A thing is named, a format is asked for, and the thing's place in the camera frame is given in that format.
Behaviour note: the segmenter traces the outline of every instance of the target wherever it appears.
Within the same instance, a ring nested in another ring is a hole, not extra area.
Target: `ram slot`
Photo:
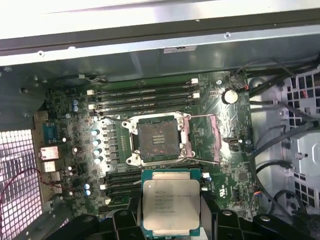
[[[116,102],[116,103],[101,103],[96,105],[96,109],[113,109],[113,108],[120,108],[120,107],[131,107],[135,105],[145,105],[145,104],[158,104],[158,103],[169,103],[172,101],[184,101],[191,99],[192,95],[178,95],[178,96],[165,96],[165,97],[155,97],[152,99],[135,99],[133,101],[126,101],[126,102]]]
[[[134,176],[134,177],[126,177],[126,178],[118,178],[118,179],[111,179],[107,180],[106,183],[109,186],[118,185],[118,184],[133,184],[136,181],[141,180],[141,175]]]
[[[150,89],[150,91],[133,91],[131,90],[130,94],[117,94],[117,95],[101,95],[101,96],[93,96],[89,97],[88,101],[90,103],[99,103],[99,102],[112,102],[112,101],[125,101],[131,99],[138,98],[151,98],[155,96],[169,96],[176,94],[190,94],[195,92],[198,87],[188,87],[188,88],[174,88],[174,89],[162,89],[162,90],[154,90]]]
[[[168,103],[160,103],[160,102],[156,102],[154,104],[141,104],[141,105],[137,105],[137,106],[131,106],[131,107],[122,107],[120,109],[101,109],[99,111],[99,116],[109,116],[109,115],[117,115],[117,114],[121,114],[121,113],[145,113],[145,112],[156,112],[157,110],[178,110],[181,108],[185,108],[188,106],[194,106],[196,104],[196,102],[194,101],[194,99],[188,99],[185,101],[177,101],[177,102],[168,102]]]
[[[133,88],[138,89],[139,91],[144,91],[144,90],[157,90],[157,89],[166,89],[166,88],[181,88],[181,87],[190,86],[190,85],[192,85],[191,81],[166,83],[165,85],[164,84],[137,85],[137,86],[133,86],[133,87],[97,91],[95,94],[97,94],[97,95],[117,94],[117,93],[126,94],[126,93],[131,93]]]

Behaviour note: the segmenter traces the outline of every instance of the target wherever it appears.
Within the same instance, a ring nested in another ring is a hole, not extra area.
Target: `capacitor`
[[[81,152],[81,147],[79,147],[79,146],[75,146],[73,149],[73,152],[76,154],[76,153],[79,153],[79,152]]]
[[[77,99],[72,100],[72,105],[77,106],[79,104],[79,101]]]
[[[101,140],[100,140],[100,139],[96,139],[96,140],[94,140],[94,141],[92,142],[92,145],[96,147],[96,146],[98,146],[100,143],[101,143]]]
[[[84,187],[85,190],[89,190],[90,189],[90,185],[88,183],[86,183],[83,187]]]
[[[102,153],[101,148],[98,148],[98,149],[93,151],[93,154],[96,155],[96,156],[99,156],[101,153]]]
[[[103,160],[103,157],[102,157],[102,156],[97,157],[97,158],[94,159],[94,163],[100,164],[100,163],[102,162],[102,160]]]
[[[99,130],[92,130],[91,135],[92,136],[97,136],[99,134]]]
[[[78,112],[78,111],[79,111],[79,107],[78,107],[78,106],[73,106],[73,107],[72,107],[72,111]]]
[[[221,99],[224,104],[234,104],[238,101],[239,95],[235,90],[227,89],[222,93]]]

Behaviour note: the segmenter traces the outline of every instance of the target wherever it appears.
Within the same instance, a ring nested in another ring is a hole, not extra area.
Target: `black cable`
[[[257,64],[257,63],[260,63],[260,62],[269,62],[269,61],[272,61],[272,62],[275,62],[276,64],[278,64],[283,70],[285,70],[288,74],[290,74],[290,76],[292,77],[296,77],[296,74],[290,70],[288,67],[286,67],[285,65],[283,65],[280,61],[276,60],[276,59],[273,59],[273,58],[264,58],[264,59],[260,59],[260,60],[256,60],[256,61],[252,61],[252,62],[249,62],[247,63],[246,65],[240,67],[237,71],[235,71],[235,74],[239,74],[240,71],[242,71],[243,69],[246,69],[247,67],[249,67],[250,65],[252,64]]]
[[[295,74],[303,74],[305,72],[309,72],[309,71],[314,70],[315,68],[317,68],[318,64],[319,64],[319,59],[316,59],[313,61],[309,61],[309,62],[300,64],[300,65],[297,65],[291,69]],[[257,95],[263,93],[264,91],[268,90],[272,86],[283,82],[285,79],[289,78],[290,76],[291,76],[291,74],[284,73],[284,74],[279,74],[279,75],[269,79],[268,81],[251,89],[251,91],[249,92],[249,97],[252,98],[254,96],[257,96]]]
[[[259,139],[256,141],[256,144],[254,145],[254,147],[256,149],[259,148],[259,143],[262,141],[262,139],[264,139],[264,137],[269,133],[271,132],[272,130],[275,130],[275,129],[283,129],[283,133],[286,133],[286,128],[287,126],[282,124],[282,125],[278,125],[278,126],[272,126],[272,127],[269,127],[268,129],[266,129],[259,137]]]
[[[261,148],[259,148],[258,150],[256,150],[252,155],[248,156],[248,161],[249,161],[249,167],[250,167],[250,171],[251,174],[254,178],[254,180],[256,181],[257,186],[260,188],[260,190],[264,193],[264,195],[272,202],[275,204],[276,207],[278,207],[285,216],[287,216],[291,221],[293,221],[292,216],[268,193],[268,191],[265,189],[265,187],[263,186],[263,184],[261,183],[260,179],[258,178],[257,172],[256,172],[256,163],[255,163],[255,158],[260,155],[261,153],[263,153],[265,150],[269,149],[270,147],[272,147],[273,145],[280,143],[281,141],[290,138],[294,135],[300,134],[300,133],[304,133],[307,130],[311,129],[313,127],[313,123],[312,122],[307,122],[306,124],[299,126],[297,128],[291,129],[288,132],[286,132],[285,134],[282,134],[272,140],[270,140],[269,142],[267,142],[265,145],[263,145]]]
[[[284,161],[284,160],[270,161],[270,162],[267,162],[267,163],[261,165],[260,167],[258,167],[256,169],[256,174],[258,174],[261,170],[265,169],[266,167],[274,166],[274,165],[279,165],[280,167],[283,167],[286,169],[292,168],[291,163],[288,161]]]
[[[294,108],[293,106],[290,106],[282,101],[279,101],[277,104],[275,104],[274,101],[250,101],[251,105],[261,105],[261,106],[265,106],[265,105],[280,105],[282,107],[285,107],[286,109],[288,109],[290,112],[304,118],[305,120],[308,121],[313,121],[315,120],[315,118],[313,118],[312,116],[305,114],[304,112]]]
[[[278,191],[278,192],[274,195],[274,200],[276,200],[276,201],[278,202],[278,201],[279,201],[279,198],[280,198],[283,194],[290,194],[290,195],[294,196],[294,197],[296,198],[296,200],[298,201],[298,204],[299,204],[300,209],[301,209],[303,212],[305,212],[305,213],[307,212],[306,207],[305,207],[304,203],[302,202],[301,198],[298,197],[298,195],[295,194],[293,191],[286,190],[286,189],[280,190],[280,191]],[[271,204],[271,208],[270,208],[268,214],[273,214],[274,211],[275,211],[275,209],[276,209],[276,206],[272,203],[272,204]]]

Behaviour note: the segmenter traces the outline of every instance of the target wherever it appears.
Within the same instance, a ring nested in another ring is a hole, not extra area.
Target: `blue capacitor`
[[[90,190],[86,190],[86,191],[84,192],[84,194],[85,194],[86,196],[90,196],[90,195],[91,195],[91,192],[90,192]]]
[[[97,139],[97,140],[94,140],[94,141],[92,142],[92,145],[96,147],[96,146],[98,146],[100,143],[101,143],[101,140]]]
[[[77,106],[79,104],[79,101],[77,99],[72,100],[72,105]]]
[[[79,107],[78,107],[78,106],[73,106],[73,107],[72,107],[72,111],[78,112],[78,111],[79,111]]]

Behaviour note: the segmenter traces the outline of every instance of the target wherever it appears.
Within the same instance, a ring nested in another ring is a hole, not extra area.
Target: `cable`
[[[315,118],[313,118],[312,116],[308,115],[308,114],[305,114],[304,112],[298,110],[298,109],[295,109],[294,107],[282,102],[282,101],[279,101],[277,102],[277,104],[275,104],[274,101],[250,101],[250,104],[251,105],[261,105],[261,106],[265,106],[265,105],[280,105],[280,106],[283,106],[285,107],[286,109],[288,109],[290,112],[300,116],[301,118],[304,118],[308,121],[313,121],[315,120]]]
[[[256,169],[256,174],[258,174],[261,170],[265,169],[266,167],[274,166],[274,165],[278,165],[278,166],[286,168],[286,169],[292,169],[292,165],[290,162],[284,161],[284,160],[278,160],[278,161],[267,162],[267,163],[261,165],[260,167],[258,167]]]
[[[256,141],[256,144],[255,144],[255,148],[258,149],[258,146],[259,146],[259,143],[262,141],[262,139],[269,133],[271,132],[272,130],[274,129],[283,129],[283,133],[286,132],[286,128],[287,126],[282,124],[282,125],[278,125],[278,126],[272,126],[268,129],[266,129],[259,137],[259,139]]]
[[[298,197],[298,195],[295,194],[293,191],[286,190],[286,189],[280,190],[280,191],[278,191],[278,192],[274,195],[274,200],[276,200],[276,201],[278,202],[278,201],[279,201],[279,198],[280,198],[283,194],[291,194],[292,196],[294,196],[295,199],[298,201],[298,204],[299,204],[300,209],[301,209],[303,212],[305,212],[305,213],[307,212],[306,207],[305,207],[304,203],[302,202],[301,198]],[[272,204],[271,204],[271,208],[270,208],[268,214],[273,214],[274,211],[275,211],[275,209],[276,209],[276,206],[272,203]]]
[[[306,73],[306,72],[309,72],[309,71],[316,69],[318,64],[319,64],[319,58],[312,60],[312,61],[309,61],[309,62],[306,62],[306,63],[303,63],[303,64],[300,64],[300,65],[297,65],[295,67],[292,67],[291,69],[295,74],[303,74],[303,73]],[[291,76],[291,74],[289,74],[289,73],[279,74],[279,75],[274,76],[273,78],[269,79],[268,81],[251,89],[251,91],[249,92],[249,97],[252,98],[254,96],[257,96],[257,95],[263,93],[264,91],[268,90],[272,86],[283,82],[285,79],[289,78],[290,76]]]
[[[273,59],[273,58],[264,58],[264,59],[260,59],[260,60],[256,60],[256,61],[251,61],[249,63],[247,63],[246,65],[240,67],[236,72],[235,74],[239,74],[240,71],[242,71],[243,69],[246,69],[247,67],[249,67],[250,65],[252,64],[257,64],[257,63],[260,63],[260,62],[266,62],[266,61],[272,61],[272,62],[275,62],[276,64],[278,64],[283,70],[285,70],[288,74],[290,74],[292,77],[296,77],[296,74],[291,71],[289,68],[287,68],[285,65],[283,65],[280,61],[276,60],[276,59]]]
[[[297,128],[291,129],[287,131],[286,133],[272,139],[271,141],[267,142],[264,144],[262,147],[260,147],[258,150],[256,150],[253,154],[248,156],[248,161],[249,161],[249,167],[251,174],[256,181],[257,186],[260,188],[260,190],[263,192],[263,194],[272,202],[275,204],[276,207],[278,207],[285,216],[287,216],[291,221],[293,221],[292,216],[268,193],[268,191],[265,189],[263,184],[261,183],[260,179],[258,178],[258,175],[256,173],[256,164],[255,164],[255,158],[263,153],[265,150],[269,149],[273,145],[280,143],[281,141],[290,138],[294,135],[304,133],[305,131],[311,129],[313,127],[312,122],[307,122],[306,124],[299,126]]]
[[[37,168],[33,168],[33,167],[30,167],[30,168],[27,168],[21,172],[19,172],[17,175],[15,175],[13,178],[11,178],[8,183],[4,186],[1,194],[0,194],[0,240],[3,239],[3,233],[2,233],[2,204],[3,204],[3,197],[5,195],[5,192],[7,190],[7,188],[14,182],[14,180],[16,180],[16,178],[30,170],[33,170],[33,171],[36,171],[36,173],[39,175],[39,181],[42,183],[42,184],[45,184],[45,185],[48,185],[48,186],[53,186],[53,187],[56,187],[56,188],[61,188],[61,189],[66,189],[66,188],[63,188],[61,186],[58,186],[58,185],[55,185],[55,184],[51,184],[51,183],[48,183],[48,182],[44,182],[43,179],[42,179],[42,174],[40,172],[39,169]]]

